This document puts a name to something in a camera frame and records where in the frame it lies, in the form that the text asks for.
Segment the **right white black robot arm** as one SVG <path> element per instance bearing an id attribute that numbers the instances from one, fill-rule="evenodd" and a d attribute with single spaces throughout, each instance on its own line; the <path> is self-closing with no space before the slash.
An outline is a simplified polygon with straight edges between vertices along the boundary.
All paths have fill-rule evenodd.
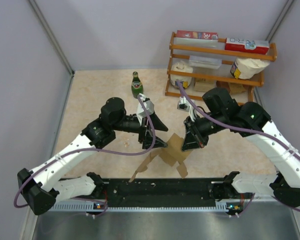
<path id="1" fill-rule="evenodd" d="M 202 96 L 209 109 L 204 112 L 183 88 L 179 91 L 177 108 L 189 113 L 183 122 L 185 137 L 181 151 L 202 149 L 208 144 L 210 135 L 229 129 L 254 144 L 277 169 L 275 174 L 261 175 L 231 172 L 220 184 L 227 197 L 262 194 L 288 207 L 300 207 L 300 154 L 261 105 L 251 101 L 238 105 L 225 88 L 215 87 Z"/>

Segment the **brown cardboard box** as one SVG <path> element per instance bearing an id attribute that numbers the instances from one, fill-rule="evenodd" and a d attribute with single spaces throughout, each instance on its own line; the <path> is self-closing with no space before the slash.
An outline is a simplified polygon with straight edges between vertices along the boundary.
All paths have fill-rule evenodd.
<path id="1" fill-rule="evenodd" d="M 173 133 L 167 141 L 168 146 L 152 151 L 138 166 L 128 182 L 132 183 L 138 173 L 145 172 L 148 169 L 148 164 L 150 164 L 152 160 L 157 156 L 159 156 L 162 161 L 170 167 L 173 167 L 175 163 L 178 163 L 176 170 L 179 173 L 180 177 L 184 179 L 188 175 L 188 170 L 184 161 L 190 155 L 191 151 L 182 151 L 183 142 L 184 139 L 182 137 L 178 136 L 176 133 Z"/>

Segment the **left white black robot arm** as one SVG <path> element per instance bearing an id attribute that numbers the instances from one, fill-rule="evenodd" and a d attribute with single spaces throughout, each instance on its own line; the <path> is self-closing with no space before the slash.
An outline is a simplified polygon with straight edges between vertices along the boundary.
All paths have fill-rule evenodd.
<path id="1" fill-rule="evenodd" d="M 135 114 L 127 114 L 125 102 L 119 97 L 109 98 L 100 109 L 99 117 L 90 122 L 76 138 L 59 153 L 46 162 L 17 173 L 18 192 L 14 206 L 19 208 L 18 197 L 22 196 L 26 205 L 36 215 L 50 210 L 55 203 L 80 196 L 99 198 L 104 191 L 102 178 L 93 172 L 81 177 L 63 179 L 62 177 L 81 161 L 104 149 L 116 138 L 116 132 L 138 135 L 142 154 L 154 148 L 166 148 L 168 145 L 156 136 L 156 131 L 167 132 L 168 127 L 155 113 L 152 101 L 143 94 Z"/>

